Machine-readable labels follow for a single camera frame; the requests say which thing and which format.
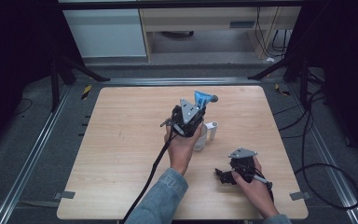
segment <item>wrist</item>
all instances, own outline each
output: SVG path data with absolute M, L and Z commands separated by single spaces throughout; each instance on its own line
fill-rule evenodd
M 185 175 L 188 165 L 171 163 L 171 168 L 181 175 Z
M 265 209 L 260 214 L 263 218 L 269 218 L 269 217 L 275 217 L 280 213 L 278 212 L 275 206 L 271 206 L 269 209 Z

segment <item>yellow marker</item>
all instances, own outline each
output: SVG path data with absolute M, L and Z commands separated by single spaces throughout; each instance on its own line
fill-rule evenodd
M 278 84 L 275 84 L 275 91 L 280 92 L 282 95 L 290 95 L 289 91 L 281 91 Z
M 87 96 L 89 95 L 89 92 L 91 90 L 91 85 L 88 85 L 84 91 L 83 91 L 83 94 L 81 95 L 81 99 L 82 100 L 86 100 L 87 99 Z

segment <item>denim sleeve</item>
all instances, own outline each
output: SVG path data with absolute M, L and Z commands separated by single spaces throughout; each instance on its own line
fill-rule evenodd
M 274 217 L 264 219 L 263 224 L 290 224 L 289 218 L 284 214 L 279 214 Z
M 187 189 L 188 184 L 182 175 L 168 168 L 131 212 L 126 224 L 171 223 Z

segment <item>human hand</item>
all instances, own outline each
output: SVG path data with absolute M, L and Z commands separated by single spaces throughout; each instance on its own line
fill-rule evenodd
M 171 168 L 181 175 L 185 174 L 188 164 L 190 163 L 191 156 L 193 155 L 193 147 L 201 136 L 202 125 L 203 123 L 199 124 L 199 127 L 192 137 L 185 138 L 176 135 L 176 133 L 173 134 L 173 136 L 176 136 L 171 140 L 168 153 L 170 154 Z M 166 126 L 166 130 L 167 132 L 164 136 L 165 142 L 167 142 L 170 137 L 171 126 Z
M 254 162 L 255 168 L 261 172 L 261 165 L 256 157 L 254 157 Z M 279 214 L 274 202 L 269 196 L 269 190 L 264 183 L 256 179 L 254 179 L 251 183 L 248 183 L 243 180 L 237 172 L 232 171 L 231 173 L 235 182 L 237 182 L 237 184 L 241 187 L 245 196 L 263 218 L 273 217 Z

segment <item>small white cup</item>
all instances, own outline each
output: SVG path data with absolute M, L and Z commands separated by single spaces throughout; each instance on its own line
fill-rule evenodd
M 206 124 L 204 123 L 202 125 L 201 136 L 193 147 L 194 151 L 201 151 L 205 148 L 206 138 L 208 136 L 209 130 L 211 130 L 209 134 L 209 140 L 213 141 L 214 135 L 216 134 L 216 130 L 217 130 L 217 122 L 210 122 Z

